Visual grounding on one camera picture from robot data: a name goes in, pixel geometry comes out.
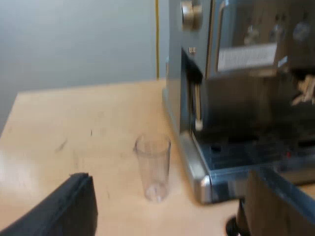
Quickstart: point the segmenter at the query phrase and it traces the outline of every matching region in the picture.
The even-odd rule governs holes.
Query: knob
[[[182,29],[197,30],[201,26],[202,12],[201,5],[193,5],[192,1],[181,2],[182,8]]]
[[[270,32],[269,40],[270,42],[279,42],[284,39],[285,29],[281,25],[275,25]]]
[[[258,42],[259,39],[259,29],[257,29],[255,26],[251,25],[247,29],[247,34],[244,38],[244,44],[245,45],[253,45]]]
[[[304,42],[310,35],[311,26],[306,22],[300,22],[293,31],[293,38],[300,43]]]

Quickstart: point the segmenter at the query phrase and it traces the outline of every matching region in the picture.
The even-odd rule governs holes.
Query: red light
[[[290,157],[291,157],[291,152],[290,152],[290,151],[287,151],[287,152],[286,152],[286,157],[287,157],[287,158],[290,158]]]

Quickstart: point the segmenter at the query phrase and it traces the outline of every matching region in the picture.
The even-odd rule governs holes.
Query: light wooden table
[[[0,138],[0,229],[70,174],[87,172],[94,178],[98,236],[225,235],[237,201],[194,200],[163,110],[164,87],[152,81],[19,94]],[[161,204],[143,196],[132,151],[142,132],[172,140],[170,193]]]

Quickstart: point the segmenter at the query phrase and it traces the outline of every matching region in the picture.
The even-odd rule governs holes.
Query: drip tray
[[[299,142],[300,147],[294,148],[281,140],[260,141],[255,137],[244,141],[231,139],[225,143],[210,143],[198,138],[196,141],[210,171],[261,165],[315,153],[312,142]]]

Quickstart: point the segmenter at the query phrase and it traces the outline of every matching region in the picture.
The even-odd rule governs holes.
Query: gray wall
[[[160,0],[160,76],[168,55]],[[149,80],[154,0],[1,0],[0,133],[19,91]]]
[[[165,78],[165,62],[169,50],[168,1],[169,0],[159,0],[159,75],[161,78]]]

